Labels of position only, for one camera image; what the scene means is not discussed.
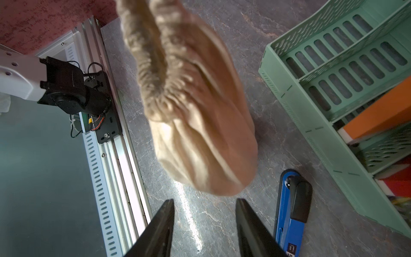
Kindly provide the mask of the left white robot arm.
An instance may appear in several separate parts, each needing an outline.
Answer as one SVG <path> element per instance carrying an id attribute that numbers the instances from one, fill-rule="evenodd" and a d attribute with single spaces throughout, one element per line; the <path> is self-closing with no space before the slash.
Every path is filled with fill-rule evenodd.
<path id="1" fill-rule="evenodd" d="M 69 62 L 1 50 L 1 93 L 57 106 L 69 115 L 99 116 L 111 107 L 110 96 L 87 86 L 86 76 Z"/>

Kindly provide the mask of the beige cloth soil bag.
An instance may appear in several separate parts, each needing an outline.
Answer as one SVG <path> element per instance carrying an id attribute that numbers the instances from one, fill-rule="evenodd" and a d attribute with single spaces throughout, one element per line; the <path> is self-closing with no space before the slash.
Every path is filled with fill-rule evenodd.
<path id="1" fill-rule="evenodd" d="M 258 168 L 243 84 L 218 34 L 179 1 L 117 1 L 156 157 L 177 182 L 234 196 Z"/>

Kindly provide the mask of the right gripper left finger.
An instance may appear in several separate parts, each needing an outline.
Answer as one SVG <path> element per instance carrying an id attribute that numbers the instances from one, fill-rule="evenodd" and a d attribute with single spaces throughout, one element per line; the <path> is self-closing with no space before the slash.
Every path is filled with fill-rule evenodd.
<path id="1" fill-rule="evenodd" d="M 166 200 L 125 257 L 169 257 L 174 228 L 174 201 Z"/>

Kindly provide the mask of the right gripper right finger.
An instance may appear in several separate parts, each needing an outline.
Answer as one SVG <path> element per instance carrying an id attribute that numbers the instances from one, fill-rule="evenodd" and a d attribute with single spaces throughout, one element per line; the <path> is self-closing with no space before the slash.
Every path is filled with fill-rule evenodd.
<path id="1" fill-rule="evenodd" d="M 236 200 L 235 218 L 242 257 L 286 256 L 246 199 Z"/>

